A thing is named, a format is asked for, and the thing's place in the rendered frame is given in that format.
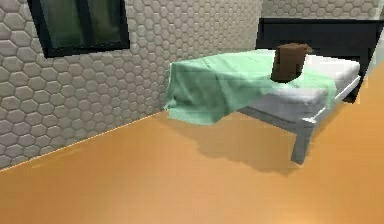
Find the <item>green bed blanket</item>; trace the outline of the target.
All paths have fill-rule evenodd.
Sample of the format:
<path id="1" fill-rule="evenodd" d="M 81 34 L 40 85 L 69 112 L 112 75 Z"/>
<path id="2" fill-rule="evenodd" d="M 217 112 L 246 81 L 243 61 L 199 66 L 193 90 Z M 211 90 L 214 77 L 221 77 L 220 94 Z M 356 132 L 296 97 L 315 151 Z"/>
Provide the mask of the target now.
<path id="1" fill-rule="evenodd" d="M 336 84 L 330 77 L 306 66 L 298 78 L 274 82 L 274 56 L 273 50 L 258 49 L 172 62 L 164 109 L 171 119 L 212 125 L 269 93 L 306 90 L 323 91 L 325 106 L 333 107 Z"/>

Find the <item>brown box shaped object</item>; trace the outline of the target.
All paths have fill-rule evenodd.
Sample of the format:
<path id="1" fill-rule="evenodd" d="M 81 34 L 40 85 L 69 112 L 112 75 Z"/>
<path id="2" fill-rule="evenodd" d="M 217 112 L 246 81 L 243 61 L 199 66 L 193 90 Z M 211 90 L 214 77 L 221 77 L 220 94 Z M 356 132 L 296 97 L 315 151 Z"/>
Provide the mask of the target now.
<path id="1" fill-rule="evenodd" d="M 277 47 L 270 79 L 277 83 L 288 83 L 298 78 L 306 55 L 313 49 L 302 43 L 289 43 Z"/>

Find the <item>grey bed with black headboard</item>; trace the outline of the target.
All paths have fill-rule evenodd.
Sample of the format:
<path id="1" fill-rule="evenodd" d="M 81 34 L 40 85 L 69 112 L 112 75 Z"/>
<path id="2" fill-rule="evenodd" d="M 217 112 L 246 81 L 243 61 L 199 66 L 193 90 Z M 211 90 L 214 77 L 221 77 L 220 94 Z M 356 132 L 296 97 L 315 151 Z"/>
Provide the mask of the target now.
<path id="1" fill-rule="evenodd" d="M 384 19 L 261 18 L 256 47 L 273 51 L 286 43 L 306 43 L 314 52 L 306 63 L 336 83 L 336 103 L 353 103 L 384 29 Z M 240 110 L 296 135 L 291 160 L 305 161 L 316 126 L 328 115 L 321 90 L 278 90 Z"/>

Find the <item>black framed window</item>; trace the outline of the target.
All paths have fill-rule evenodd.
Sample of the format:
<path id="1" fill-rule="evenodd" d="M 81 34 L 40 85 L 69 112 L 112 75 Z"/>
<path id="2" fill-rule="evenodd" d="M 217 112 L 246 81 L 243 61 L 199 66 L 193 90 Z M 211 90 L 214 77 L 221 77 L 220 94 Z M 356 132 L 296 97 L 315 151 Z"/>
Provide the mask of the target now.
<path id="1" fill-rule="evenodd" d="M 46 58 L 130 48 L 125 0 L 27 0 Z"/>

